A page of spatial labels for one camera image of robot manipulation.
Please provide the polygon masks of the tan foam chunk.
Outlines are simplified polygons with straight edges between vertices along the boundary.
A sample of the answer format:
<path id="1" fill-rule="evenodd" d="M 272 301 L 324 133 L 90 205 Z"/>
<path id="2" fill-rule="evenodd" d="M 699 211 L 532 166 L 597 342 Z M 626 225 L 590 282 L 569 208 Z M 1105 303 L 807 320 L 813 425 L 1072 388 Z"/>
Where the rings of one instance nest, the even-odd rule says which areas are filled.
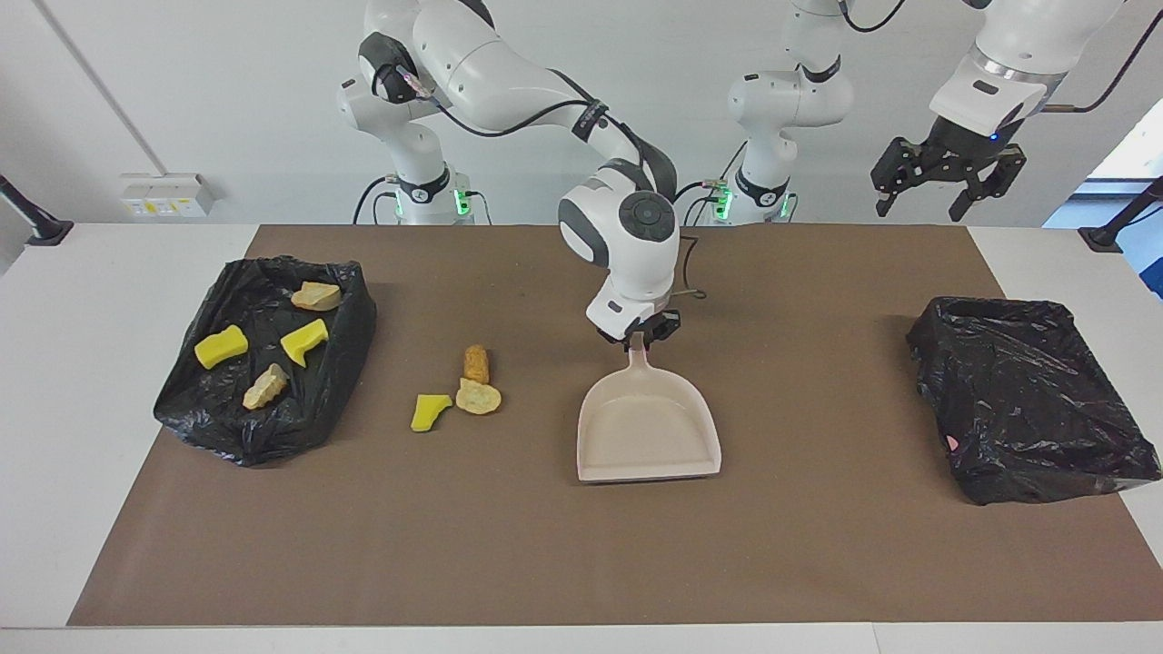
<path id="1" fill-rule="evenodd" d="M 502 394 L 486 382 L 461 377 L 461 388 L 454 394 L 454 406 L 473 415 L 487 415 L 502 406 Z"/>

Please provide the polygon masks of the beige plastic dustpan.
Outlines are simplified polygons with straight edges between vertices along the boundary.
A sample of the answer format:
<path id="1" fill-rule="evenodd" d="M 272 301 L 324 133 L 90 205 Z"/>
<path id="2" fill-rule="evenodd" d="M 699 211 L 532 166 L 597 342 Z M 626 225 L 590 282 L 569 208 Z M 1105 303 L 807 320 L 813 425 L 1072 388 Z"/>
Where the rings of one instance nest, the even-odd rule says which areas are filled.
<path id="1" fill-rule="evenodd" d="M 626 368 L 595 381 L 582 401 L 577 479 L 608 484 L 718 475 L 722 450 L 709 404 L 692 382 L 652 367 L 636 335 Z"/>

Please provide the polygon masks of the black clamp stand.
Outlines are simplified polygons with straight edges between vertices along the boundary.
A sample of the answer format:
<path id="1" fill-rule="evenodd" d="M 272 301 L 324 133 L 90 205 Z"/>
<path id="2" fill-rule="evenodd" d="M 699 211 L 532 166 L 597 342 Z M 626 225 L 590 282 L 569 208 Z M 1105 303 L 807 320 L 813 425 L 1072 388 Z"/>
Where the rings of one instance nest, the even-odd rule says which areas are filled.
<path id="1" fill-rule="evenodd" d="M 1120 233 L 1134 223 L 1142 223 L 1160 211 L 1163 211 L 1163 175 L 1126 202 L 1107 223 L 1079 227 L 1077 234 L 1092 253 L 1122 253 L 1118 246 Z"/>
<path id="2" fill-rule="evenodd" d="M 26 246 L 58 246 L 67 236 L 69 232 L 74 228 L 74 221 L 55 218 L 45 208 L 41 207 L 40 204 L 26 198 L 3 175 L 0 175 L 0 197 L 3 197 L 5 202 L 10 204 L 13 209 L 17 212 L 17 215 L 24 218 L 24 222 L 29 223 L 30 228 L 33 228 L 33 235 L 24 241 Z"/>

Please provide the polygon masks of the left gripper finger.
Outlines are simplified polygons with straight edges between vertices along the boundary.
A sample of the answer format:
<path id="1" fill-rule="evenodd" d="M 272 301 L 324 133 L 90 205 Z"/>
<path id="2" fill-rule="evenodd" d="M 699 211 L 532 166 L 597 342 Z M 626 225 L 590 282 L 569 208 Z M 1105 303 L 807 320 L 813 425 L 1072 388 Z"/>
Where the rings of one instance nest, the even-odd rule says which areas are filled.
<path id="1" fill-rule="evenodd" d="M 915 189 L 923 182 L 922 144 L 906 138 L 893 138 L 875 164 L 875 189 L 878 199 L 875 206 L 880 218 L 889 215 L 890 207 L 902 192 Z"/>
<path id="2" fill-rule="evenodd" d="M 965 189 L 959 191 L 959 196 L 949 207 L 949 219 L 954 223 L 959 223 L 976 202 L 1004 197 L 1023 170 L 1025 164 L 1023 150 L 1001 150 L 997 161 L 992 163 L 989 175 L 982 178 L 980 171 L 986 168 L 984 163 L 976 163 L 971 159 L 957 161 L 952 166 L 956 173 L 954 179 L 955 182 L 964 182 Z"/>

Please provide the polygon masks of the white wall socket box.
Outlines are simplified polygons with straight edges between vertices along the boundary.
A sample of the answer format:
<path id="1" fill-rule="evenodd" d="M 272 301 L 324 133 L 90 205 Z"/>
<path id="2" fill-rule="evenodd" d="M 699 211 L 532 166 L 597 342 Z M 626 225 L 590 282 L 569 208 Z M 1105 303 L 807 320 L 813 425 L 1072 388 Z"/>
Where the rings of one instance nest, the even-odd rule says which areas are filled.
<path id="1" fill-rule="evenodd" d="M 198 173 L 122 173 L 120 202 L 133 218 L 204 219 L 217 198 Z"/>

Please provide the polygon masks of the pale beige foam chunk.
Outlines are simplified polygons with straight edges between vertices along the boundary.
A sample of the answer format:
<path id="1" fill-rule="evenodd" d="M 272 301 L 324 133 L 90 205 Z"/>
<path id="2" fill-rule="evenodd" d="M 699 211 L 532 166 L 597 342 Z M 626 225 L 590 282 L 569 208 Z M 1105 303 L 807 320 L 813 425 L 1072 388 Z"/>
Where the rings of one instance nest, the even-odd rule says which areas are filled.
<path id="1" fill-rule="evenodd" d="M 291 303 L 297 310 L 324 313 L 337 310 L 343 299 L 343 291 L 336 284 L 304 280 L 291 296 Z"/>
<path id="2" fill-rule="evenodd" d="M 254 381 L 244 394 L 244 407 L 248 411 L 257 411 L 265 407 L 270 401 L 274 401 L 283 390 L 288 385 L 288 374 L 281 365 L 273 363 L 265 372 L 262 372 L 257 381 Z"/>

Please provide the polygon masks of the black bagged bin pink spot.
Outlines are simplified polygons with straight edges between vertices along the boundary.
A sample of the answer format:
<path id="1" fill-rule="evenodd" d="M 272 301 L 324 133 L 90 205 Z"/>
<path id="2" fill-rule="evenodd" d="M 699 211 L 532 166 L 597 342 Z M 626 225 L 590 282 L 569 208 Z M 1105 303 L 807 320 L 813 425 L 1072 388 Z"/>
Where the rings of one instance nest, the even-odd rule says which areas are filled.
<path id="1" fill-rule="evenodd" d="M 1163 481 L 1063 303 L 939 296 L 906 336 L 966 500 L 1075 500 Z"/>

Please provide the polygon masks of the yellow curved sponge wedge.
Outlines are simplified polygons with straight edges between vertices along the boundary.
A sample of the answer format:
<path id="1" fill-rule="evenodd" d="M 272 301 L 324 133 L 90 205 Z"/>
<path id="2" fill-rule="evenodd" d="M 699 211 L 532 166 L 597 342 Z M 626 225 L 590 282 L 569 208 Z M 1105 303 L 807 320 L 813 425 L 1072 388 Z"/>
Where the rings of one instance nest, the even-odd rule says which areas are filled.
<path id="1" fill-rule="evenodd" d="M 445 410 L 454 406 L 448 394 L 418 394 L 411 419 L 413 433 L 428 433 Z"/>

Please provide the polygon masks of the green and yellow sponge piece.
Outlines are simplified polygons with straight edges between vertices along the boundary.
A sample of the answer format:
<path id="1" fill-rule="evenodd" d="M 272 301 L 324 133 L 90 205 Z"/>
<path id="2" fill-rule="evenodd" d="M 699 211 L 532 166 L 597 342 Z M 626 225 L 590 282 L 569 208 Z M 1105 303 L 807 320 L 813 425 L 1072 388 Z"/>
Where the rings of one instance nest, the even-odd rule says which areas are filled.
<path id="1" fill-rule="evenodd" d="M 279 340 L 280 348 L 295 365 L 306 369 L 307 355 L 314 348 L 329 340 L 329 332 L 323 319 L 304 324 L 298 330 L 288 332 Z"/>

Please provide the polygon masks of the brown table mat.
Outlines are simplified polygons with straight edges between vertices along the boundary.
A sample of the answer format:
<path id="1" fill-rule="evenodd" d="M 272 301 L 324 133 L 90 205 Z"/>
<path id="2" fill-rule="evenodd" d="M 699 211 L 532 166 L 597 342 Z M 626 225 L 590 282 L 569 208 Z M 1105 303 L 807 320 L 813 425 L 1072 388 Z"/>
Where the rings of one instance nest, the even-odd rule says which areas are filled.
<path id="1" fill-rule="evenodd" d="M 706 229 L 682 330 L 713 479 L 585 485 L 582 397 L 626 364 L 582 314 L 602 273 L 555 227 L 269 226 L 249 255 L 357 261 L 379 315 L 323 447 L 241 468 L 162 433 L 72 626 L 1163 620 L 1121 498 L 966 502 L 909 326 L 998 297 L 950 226 Z M 488 351 L 502 406 L 413 433 Z"/>

